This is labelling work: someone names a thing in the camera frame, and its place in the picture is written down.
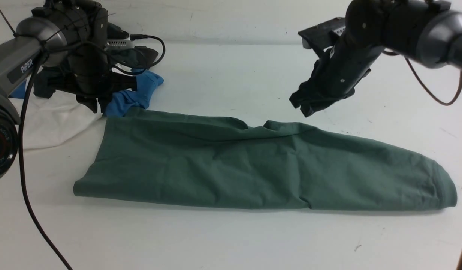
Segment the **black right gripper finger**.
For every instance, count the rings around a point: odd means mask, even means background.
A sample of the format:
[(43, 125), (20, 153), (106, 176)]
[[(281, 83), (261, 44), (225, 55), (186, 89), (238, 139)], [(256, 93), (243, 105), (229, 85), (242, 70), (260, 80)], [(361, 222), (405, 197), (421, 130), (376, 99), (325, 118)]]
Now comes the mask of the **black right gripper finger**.
[(321, 88), (317, 85), (315, 81), (305, 81), (302, 82), (298, 90), (291, 94), (289, 97), (289, 101), (291, 102), (292, 106), (297, 109), (301, 106), (301, 98), (302, 97), (311, 97), (311, 96), (318, 96), (324, 97)]
[(343, 99), (347, 99), (349, 96), (341, 97), (302, 97), (301, 98), (301, 113), (304, 117), (310, 117), (318, 111), (322, 111), (332, 106), (334, 103), (339, 102)]

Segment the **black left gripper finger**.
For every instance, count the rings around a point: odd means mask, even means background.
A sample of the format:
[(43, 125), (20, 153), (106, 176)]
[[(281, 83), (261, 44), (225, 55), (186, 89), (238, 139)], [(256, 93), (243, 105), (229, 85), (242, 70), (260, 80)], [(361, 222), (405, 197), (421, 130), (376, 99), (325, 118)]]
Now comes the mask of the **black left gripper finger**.
[(111, 73), (111, 92), (123, 90), (137, 91), (136, 76)]
[(76, 101), (85, 105), (93, 113), (105, 113), (109, 104), (109, 94), (76, 94)]

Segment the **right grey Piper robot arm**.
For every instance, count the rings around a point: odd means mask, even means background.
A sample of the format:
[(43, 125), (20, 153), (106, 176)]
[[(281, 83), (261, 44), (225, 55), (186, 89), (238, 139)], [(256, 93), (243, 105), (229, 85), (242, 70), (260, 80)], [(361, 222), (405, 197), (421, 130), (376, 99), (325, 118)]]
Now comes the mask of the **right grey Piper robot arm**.
[(302, 46), (318, 59), (310, 78), (289, 101), (305, 117), (327, 109), (355, 93), (357, 84), (370, 73), (370, 66), (382, 55), (403, 56), (429, 69), (451, 65), (460, 70), (462, 91), (462, 12), (445, 0), (354, 0), (344, 17), (336, 17), (298, 32)]

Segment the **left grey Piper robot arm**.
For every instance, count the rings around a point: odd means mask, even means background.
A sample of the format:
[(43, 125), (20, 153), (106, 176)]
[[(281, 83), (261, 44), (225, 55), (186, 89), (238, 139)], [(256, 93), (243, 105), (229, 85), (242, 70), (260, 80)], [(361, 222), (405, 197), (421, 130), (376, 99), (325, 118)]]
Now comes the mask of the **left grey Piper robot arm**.
[(69, 65), (51, 77), (52, 90), (73, 94), (93, 113), (104, 110), (113, 93), (137, 89), (136, 76), (161, 62), (137, 49), (138, 62), (126, 63), (109, 52), (109, 13), (92, 0), (46, 0), (12, 29), (0, 45), (0, 179), (22, 155), (27, 101), (41, 67)]

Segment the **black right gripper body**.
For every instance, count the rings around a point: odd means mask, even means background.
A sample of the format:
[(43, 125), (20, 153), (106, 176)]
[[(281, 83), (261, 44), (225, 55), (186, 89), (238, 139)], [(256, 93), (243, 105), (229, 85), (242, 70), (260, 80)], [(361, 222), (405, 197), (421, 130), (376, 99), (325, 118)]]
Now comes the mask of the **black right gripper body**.
[(380, 43), (381, 26), (380, 23), (351, 22), (340, 36), (332, 33), (335, 23), (314, 26), (320, 32), (326, 31), (335, 43), (313, 77), (313, 101), (345, 99), (366, 76), (370, 66), (384, 51)]

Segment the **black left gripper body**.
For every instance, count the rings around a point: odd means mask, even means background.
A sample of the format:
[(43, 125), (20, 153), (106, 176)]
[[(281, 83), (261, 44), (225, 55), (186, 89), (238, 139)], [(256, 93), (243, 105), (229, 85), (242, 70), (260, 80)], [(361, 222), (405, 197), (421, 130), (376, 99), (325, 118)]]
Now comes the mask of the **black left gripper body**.
[(86, 36), (70, 51), (67, 89), (78, 102), (104, 102), (112, 96), (111, 68), (105, 54), (109, 12), (101, 4), (78, 4), (86, 12)]

